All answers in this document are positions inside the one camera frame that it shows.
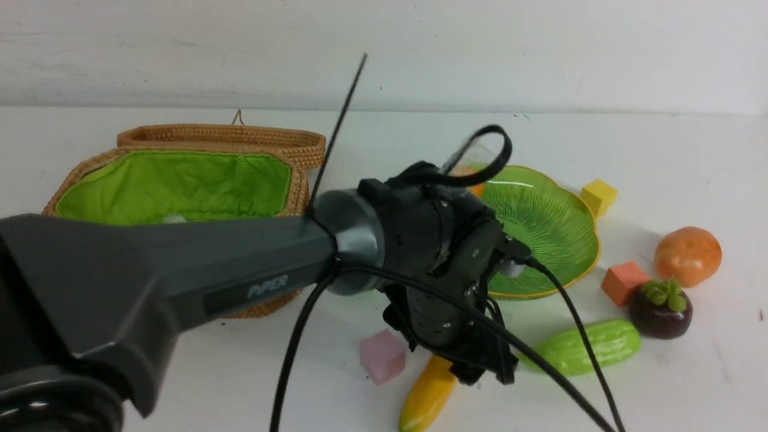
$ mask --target toy cucumber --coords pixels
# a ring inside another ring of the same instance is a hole
[[[632,357],[640,349],[640,334],[625,320],[601,321],[584,326],[600,367],[611,366]],[[539,344],[535,351],[566,377],[594,371],[576,327],[563,331]],[[530,359],[520,356],[526,364],[541,371]]]

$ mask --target basket handle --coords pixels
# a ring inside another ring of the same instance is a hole
[[[238,120],[240,120],[240,126],[245,126],[245,122],[243,121],[243,110],[240,108],[237,109],[237,112],[235,113],[235,118],[232,119],[232,123],[230,124],[230,126],[234,126],[235,121],[238,121]]]

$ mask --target white wall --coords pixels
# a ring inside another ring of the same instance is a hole
[[[768,0],[0,0],[0,104],[768,113]]]

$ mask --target white table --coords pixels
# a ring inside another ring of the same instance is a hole
[[[0,216],[40,211],[80,160],[109,149],[137,125],[228,123],[228,110],[0,108]],[[333,112],[247,111],[246,122],[330,135]],[[619,199],[599,222],[598,269],[571,289],[585,321],[620,317],[598,287],[605,268],[636,260],[650,270],[659,235],[694,224],[723,246],[718,274],[689,291],[688,333],[644,340],[641,352],[605,373],[628,430],[768,430],[768,119],[759,117],[589,114],[352,113],[324,188],[387,178],[419,159],[442,162],[476,128],[505,126],[514,163],[578,189],[595,178]],[[271,317],[218,321],[185,334],[171,361],[155,413],[140,420],[127,405],[127,431],[267,430],[277,374],[300,301]],[[386,300],[376,293],[321,298],[293,369],[283,430],[396,429],[404,397],[427,355],[375,387],[358,364],[357,344],[383,329]],[[534,344],[572,325],[558,297],[504,302],[508,327]],[[552,381],[521,370],[502,387],[485,376],[457,387],[435,431],[569,430],[595,426]],[[606,417],[594,376],[575,384]]]

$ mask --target toy block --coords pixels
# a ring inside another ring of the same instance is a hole
[[[581,189],[581,199],[592,210],[596,218],[608,212],[608,208],[616,201],[619,192],[608,183],[597,179]]]
[[[406,368],[406,349],[389,330],[360,343],[360,364],[374,384],[384,384]]]
[[[600,285],[605,294],[618,306],[629,303],[635,293],[650,277],[634,261],[615,265],[608,269]]]

